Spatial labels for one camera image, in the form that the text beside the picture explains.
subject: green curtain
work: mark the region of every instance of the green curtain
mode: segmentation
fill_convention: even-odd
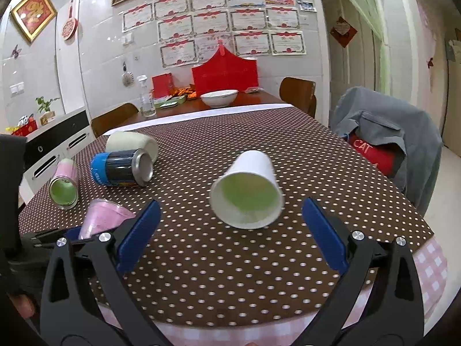
[[[381,41],[380,75],[377,90],[390,95],[390,59],[388,43],[385,41],[384,28],[379,15],[378,0],[349,0],[361,17],[370,26],[375,36]]]

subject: brown tablecloth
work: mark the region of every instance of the brown tablecloth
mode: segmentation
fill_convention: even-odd
[[[432,235],[409,201],[345,141],[296,108],[213,116],[137,130],[155,137],[160,154],[146,188],[96,185],[89,163],[98,138],[76,155],[80,200],[57,209],[44,186],[20,216],[21,232],[80,225],[92,199],[139,211],[157,199],[162,221],[134,272],[133,297],[158,321],[200,326],[261,324],[317,310],[338,280],[303,223],[312,196],[350,230],[382,241],[404,236],[417,250]],[[273,161],[285,196],[272,225],[247,231],[217,219],[211,184],[243,151]],[[97,282],[96,297],[105,302]]]

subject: table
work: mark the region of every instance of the table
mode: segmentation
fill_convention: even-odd
[[[88,164],[107,141],[107,136],[98,138],[75,157],[78,204],[59,210],[43,188],[21,213],[21,232],[80,225],[89,202],[98,197],[134,212],[155,198],[162,208],[161,224],[135,271],[124,279],[164,334],[175,345],[285,345],[313,318],[338,280],[301,217],[303,199],[312,196],[351,230],[362,230],[369,238],[404,236],[417,258],[429,313],[443,292],[446,261],[408,200],[344,140],[300,110],[289,105],[257,107],[261,110],[238,109],[236,114],[230,114],[236,108],[224,108],[225,115],[166,125],[156,119],[150,121],[156,125],[138,129],[154,136],[160,146],[147,188],[94,184]],[[207,194],[239,153],[249,149],[271,157],[285,197],[280,218],[255,231],[218,220]],[[430,274],[421,274],[429,269]],[[368,287],[373,277],[370,272]],[[97,281],[93,290],[104,303]],[[366,302],[366,293],[359,306]]]
[[[239,92],[236,99],[231,103],[232,106],[245,106],[245,105],[255,105],[255,104],[272,104],[272,103],[284,103],[284,101],[279,98],[267,93],[266,91],[259,91],[256,93],[245,93]],[[140,112],[125,120],[119,126],[131,125],[132,123],[148,121],[152,119],[158,119],[168,116],[176,116],[178,114],[199,112],[201,110],[210,110],[207,104],[205,104],[200,98],[195,100],[186,100],[184,103],[179,104],[172,108],[162,109],[157,108],[157,113],[152,117],[144,117]]]

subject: black drawer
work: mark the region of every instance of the black drawer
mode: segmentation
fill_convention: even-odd
[[[59,144],[87,126],[89,126],[88,117],[86,112],[83,111],[60,122],[27,142],[26,153],[24,155],[25,169],[28,170],[43,156],[59,146]]]

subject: metal screw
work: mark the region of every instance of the metal screw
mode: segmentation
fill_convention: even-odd
[[[58,245],[58,247],[65,246],[65,245],[67,244],[67,239],[65,239],[64,237],[63,237],[63,238],[59,238],[59,239],[56,241],[56,244]]]
[[[397,237],[396,238],[396,243],[399,245],[399,246],[404,246],[407,244],[407,241],[405,240],[404,237]]]
[[[363,238],[365,238],[365,234],[356,230],[355,232],[352,232],[352,238],[354,238],[357,241],[361,241],[363,240]]]
[[[99,240],[101,242],[107,242],[109,241],[110,239],[112,238],[112,235],[110,233],[102,233],[100,236],[99,236]]]

